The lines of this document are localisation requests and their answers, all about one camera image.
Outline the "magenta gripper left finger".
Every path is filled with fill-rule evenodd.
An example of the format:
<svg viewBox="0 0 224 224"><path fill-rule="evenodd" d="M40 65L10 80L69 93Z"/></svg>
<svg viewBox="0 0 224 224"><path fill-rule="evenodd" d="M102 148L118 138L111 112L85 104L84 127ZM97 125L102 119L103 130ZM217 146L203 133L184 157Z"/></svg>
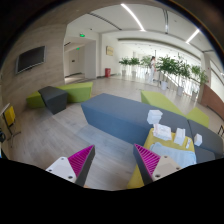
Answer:
<svg viewBox="0 0 224 224"><path fill-rule="evenodd" d="M83 187L95 156L95 146L90 145L70 157L60 157L46 171Z"/></svg>

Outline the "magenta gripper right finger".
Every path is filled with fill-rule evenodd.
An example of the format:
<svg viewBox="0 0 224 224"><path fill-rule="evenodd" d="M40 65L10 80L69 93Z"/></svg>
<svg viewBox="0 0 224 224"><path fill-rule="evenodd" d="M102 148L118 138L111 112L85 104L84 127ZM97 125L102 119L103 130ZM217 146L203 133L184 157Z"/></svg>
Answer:
<svg viewBox="0 0 224 224"><path fill-rule="evenodd" d="M133 154L145 185L181 170L169 156L159 156L138 144L134 145Z"/></svg>

